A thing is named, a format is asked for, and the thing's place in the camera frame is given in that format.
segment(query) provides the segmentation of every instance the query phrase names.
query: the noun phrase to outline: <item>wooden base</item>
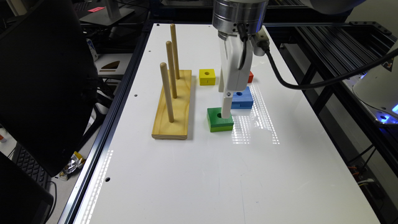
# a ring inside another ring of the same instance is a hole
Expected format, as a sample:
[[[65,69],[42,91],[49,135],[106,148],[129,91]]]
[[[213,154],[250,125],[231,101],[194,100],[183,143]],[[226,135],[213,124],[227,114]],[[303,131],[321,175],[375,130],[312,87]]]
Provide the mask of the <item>wooden base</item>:
[[[160,93],[152,138],[185,140],[188,137],[189,102],[191,97],[191,70],[180,70],[180,79],[176,80],[177,98],[172,98],[174,122],[167,116],[164,89]]]

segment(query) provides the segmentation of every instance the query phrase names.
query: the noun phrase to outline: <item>cable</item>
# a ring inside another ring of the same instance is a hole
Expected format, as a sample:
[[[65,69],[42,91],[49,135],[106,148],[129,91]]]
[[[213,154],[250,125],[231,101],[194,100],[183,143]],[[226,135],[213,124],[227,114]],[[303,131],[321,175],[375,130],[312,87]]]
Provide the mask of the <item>cable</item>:
[[[381,206],[380,206],[380,208],[379,208],[379,212],[381,211],[381,209],[383,208],[383,206],[384,206],[384,200],[383,200],[383,198],[381,199]]]
[[[124,6],[125,6],[125,5],[128,5],[128,6],[143,7],[144,9],[149,10],[149,8],[148,8],[148,7],[145,7],[145,6],[138,6],[138,5],[128,4],[128,3],[124,3],[124,2],[116,1],[116,0],[113,0],[113,1],[115,1],[115,2],[117,2],[117,3],[120,3],[120,4],[124,4]]]
[[[246,48],[247,48],[249,36],[248,36],[247,30],[246,30],[244,24],[240,23],[240,24],[238,24],[238,26],[236,28],[238,28],[239,38],[243,42],[243,51],[242,51],[241,63],[240,63],[239,68],[238,68],[239,70],[242,70],[244,62],[246,61],[246,54],[247,54]]]
[[[54,197],[54,204],[53,204],[53,206],[52,206],[52,208],[51,208],[51,212],[49,213],[49,215],[48,215],[48,217],[47,217],[47,219],[46,219],[45,222],[47,222],[47,221],[50,219],[52,213],[53,213],[54,210],[55,210],[55,206],[57,205],[57,184],[56,184],[54,181],[51,181],[51,180],[50,180],[50,181],[47,181],[47,183],[53,183],[53,184],[54,184],[54,187],[55,187],[55,197]]]
[[[397,220],[398,220],[398,217],[394,221],[392,221],[391,224],[394,224]]]
[[[371,182],[374,182],[374,180],[372,178],[369,178],[366,180],[359,181],[357,184],[365,184],[365,183],[371,183]]]
[[[363,164],[363,166],[362,166],[362,168],[361,168],[361,170],[360,170],[360,172],[359,172],[359,175],[362,174],[362,173],[365,171],[365,167],[366,167],[366,165],[368,164],[369,160],[372,158],[374,152],[376,152],[376,148],[374,148],[373,152],[371,153],[371,155],[369,156],[369,158],[366,160],[365,164]]]
[[[10,158],[11,155],[14,153],[14,151],[15,151],[15,149],[13,149],[13,150],[10,152],[10,154],[8,154],[7,158]]]
[[[243,40],[243,51],[242,51],[242,57],[241,57],[241,64],[240,64],[240,66],[238,68],[239,70],[242,70],[244,62],[246,60],[246,45],[247,45],[247,41],[248,41],[247,39]]]
[[[123,6],[125,6],[125,5],[127,5],[127,4],[129,4],[129,3],[132,3],[132,2],[134,2],[134,1],[139,1],[139,0],[132,0],[132,1],[128,1],[128,2],[123,2],[124,5],[119,6],[119,8],[122,8]]]
[[[269,59],[269,62],[271,63],[271,67],[272,67],[272,69],[273,69],[273,71],[275,73],[275,76],[278,79],[278,81],[284,87],[291,88],[293,90],[310,90],[310,89],[314,89],[314,88],[320,88],[320,87],[324,87],[324,86],[327,86],[327,85],[335,84],[335,83],[343,81],[343,80],[345,80],[345,79],[347,79],[349,77],[353,77],[355,75],[358,75],[359,73],[366,72],[369,69],[374,68],[374,67],[380,65],[381,63],[385,62],[386,60],[394,58],[395,56],[398,55],[398,49],[395,49],[392,52],[386,54],[385,56],[383,56],[383,57],[381,57],[381,58],[379,58],[377,60],[374,60],[373,62],[371,62],[371,63],[369,63],[367,65],[364,65],[364,66],[362,66],[360,68],[357,68],[357,69],[355,69],[353,71],[347,72],[346,74],[340,75],[338,77],[331,78],[329,80],[325,80],[325,81],[318,82],[318,83],[313,83],[313,84],[292,85],[292,84],[289,84],[289,83],[285,82],[285,80],[283,80],[283,78],[281,77],[281,75],[280,75],[280,73],[279,73],[279,71],[278,71],[278,69],[277,69],[277,67],[275,65],[274,59],[272,58],[272,55],[271,55],[271,53],[269,51],[269,47],[268,46],[265,47],[263,45],[264,45],[263,42],[260,42],[260,47],[261,47],[261,49],[263,51],[266,52],[266,54],[268,56],[268,59]]]
[[[363,152],[361,152],[359,155],[357,155],[356,157],[352,158],[350,161],[348,161],[348,163],[352,163],[354,161],[356,161],[357,159],[359,159],[361,156],[363,156],[363,154],[367,153],[369,150],[371,150],[373,147],[373,144],[371,144],[367,149],[365,149]]]

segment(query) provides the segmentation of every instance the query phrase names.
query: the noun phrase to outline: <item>black monitor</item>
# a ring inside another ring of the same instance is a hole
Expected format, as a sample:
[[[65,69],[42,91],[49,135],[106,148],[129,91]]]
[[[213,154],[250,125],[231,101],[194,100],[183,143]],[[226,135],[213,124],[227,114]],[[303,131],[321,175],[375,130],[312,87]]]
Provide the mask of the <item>black monitor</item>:
[[[0,35],[0,124],[52,177],[77,151],[97,85],[71,0],[39,0]]]

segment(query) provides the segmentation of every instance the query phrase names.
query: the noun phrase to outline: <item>electronics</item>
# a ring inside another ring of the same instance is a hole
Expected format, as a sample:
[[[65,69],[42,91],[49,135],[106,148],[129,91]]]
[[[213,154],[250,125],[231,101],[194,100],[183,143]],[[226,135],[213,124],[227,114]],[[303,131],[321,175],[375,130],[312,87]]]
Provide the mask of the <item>electronics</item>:
[[[51,175],[77,150],[98,75],[70,0],[40,0],[0,36],[0,123]]]
[[[49,174],[36,162],[26,149],[18,143],[14,148],[12,161],[42,188],[48,190],[47,181],[49,181]]]
[[[0,153],[2,223],[45,223],[53,197]]]

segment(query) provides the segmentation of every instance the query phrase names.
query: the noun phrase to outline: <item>square block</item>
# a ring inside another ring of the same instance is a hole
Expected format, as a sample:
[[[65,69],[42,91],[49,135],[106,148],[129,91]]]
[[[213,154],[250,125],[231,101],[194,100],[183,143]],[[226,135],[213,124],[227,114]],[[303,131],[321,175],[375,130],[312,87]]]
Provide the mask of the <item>square block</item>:
[[[232,115],[227,119],[221,118],[221,108],[207,108],[207,122],[210,132],[232,131],[234,126]]]
[[[232,97],[231,109],[251,109],[252,106],[253,97],[248,86],[244,91],[234,93]]]
[[[254,75],[253,75],[253,73],[250,72],[248,83],[253,82],[253,78],[254,78]]]
[[[199,69],[199,85],[215,85],[216,74],[214,69]]]

